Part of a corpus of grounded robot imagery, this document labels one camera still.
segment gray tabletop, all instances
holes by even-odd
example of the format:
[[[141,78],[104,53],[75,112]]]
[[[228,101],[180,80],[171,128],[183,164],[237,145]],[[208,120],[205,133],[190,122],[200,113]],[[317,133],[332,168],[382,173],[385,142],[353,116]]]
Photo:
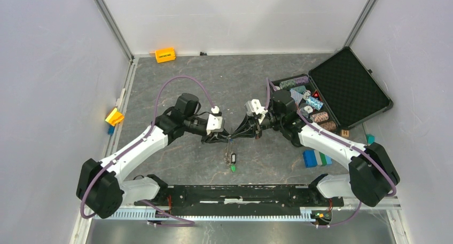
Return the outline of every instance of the gray tabletop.
[[[225,128],[236,129],[245,116],[246,101],[257,98],[264,104],[265,78],[278,80],[296,76],[319,65],[330,54],[262,54],[247,56],[178,57],[157,64],[154,58],[140,58],[125,114],[118,148],[132,141],[150,124],[154,102],[162,84],[177,75],[193,76],[206,87],[226,120]],[[210,106],[202,90],[190,80],[176,80],[163,91],[158,115],[173,106],[181,93],[200,98],[201,111]],[[353,129],[351,140],[365,142],[361,127]],[[226,144],[202,144],[200,137],[186,133],[150,156],[128,179],[155,174],[168,184],[310,183],[322,173],[347,173],[340,164],[305,168],[302,151],[281,133],[266,130],[263,137],[236,139],[237,170],[225,164]]]

